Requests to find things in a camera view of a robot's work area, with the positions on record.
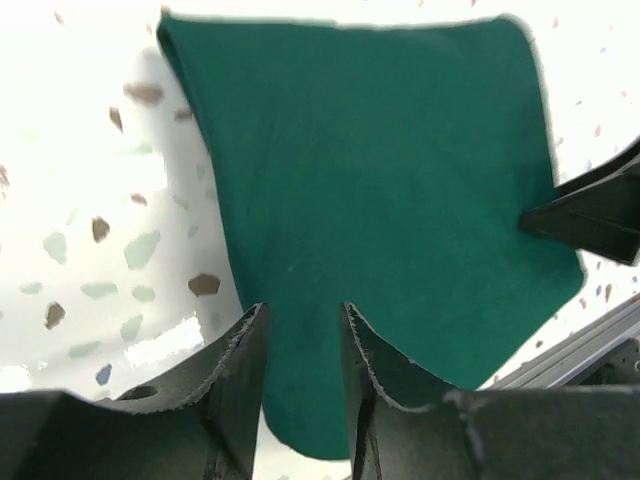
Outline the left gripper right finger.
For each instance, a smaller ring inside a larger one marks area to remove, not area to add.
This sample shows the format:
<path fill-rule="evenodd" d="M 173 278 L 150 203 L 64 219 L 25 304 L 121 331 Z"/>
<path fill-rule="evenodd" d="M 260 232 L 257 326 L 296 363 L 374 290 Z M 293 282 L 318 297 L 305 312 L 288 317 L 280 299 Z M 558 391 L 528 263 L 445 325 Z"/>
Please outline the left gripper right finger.
<path fill-rule="evenodd" d="M 635 479 L 639 383 L 461 390 L 341 309 L 355 479 Z"/>

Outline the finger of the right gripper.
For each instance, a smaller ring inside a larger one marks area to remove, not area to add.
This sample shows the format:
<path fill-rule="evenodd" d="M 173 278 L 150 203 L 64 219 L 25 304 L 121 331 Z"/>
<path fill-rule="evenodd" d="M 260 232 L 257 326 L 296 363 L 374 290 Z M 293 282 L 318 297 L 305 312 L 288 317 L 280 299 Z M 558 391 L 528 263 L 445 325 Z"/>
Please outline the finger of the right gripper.
<path fill-rule="evenodd" d="M 639 258 L 639 142 L 558 187 L 558 197 L 521 215 L 519 229 L 619 264 Z"/>

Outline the green surgical cloth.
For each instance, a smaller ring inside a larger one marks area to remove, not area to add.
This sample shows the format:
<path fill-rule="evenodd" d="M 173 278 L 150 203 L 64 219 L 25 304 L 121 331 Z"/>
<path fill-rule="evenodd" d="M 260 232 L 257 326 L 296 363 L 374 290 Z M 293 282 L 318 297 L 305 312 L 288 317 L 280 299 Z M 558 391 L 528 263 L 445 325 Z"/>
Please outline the green surgical cloth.
<path fill-rule="evenodd" d="M 555 189 L 515 21 L 369 29 L 165 15 L 157 38 L 212 157 L 240 302 L 271 309 L 263 409 L 297 452 L 348 457 L 342 303 L 474 389 L 580 290 L 571 248 L 518 229 Z"/>

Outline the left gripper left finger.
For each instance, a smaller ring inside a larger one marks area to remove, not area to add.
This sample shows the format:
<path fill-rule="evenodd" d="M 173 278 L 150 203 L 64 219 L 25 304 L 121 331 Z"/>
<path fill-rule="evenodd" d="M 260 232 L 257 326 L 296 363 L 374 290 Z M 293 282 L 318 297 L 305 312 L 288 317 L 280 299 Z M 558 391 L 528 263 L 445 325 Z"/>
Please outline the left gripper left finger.
<path fill-rule="evenodd" d="M 114 400 L 1 397 L 4 479 L 249 479 L 270 336 L 266 305 Z"/>

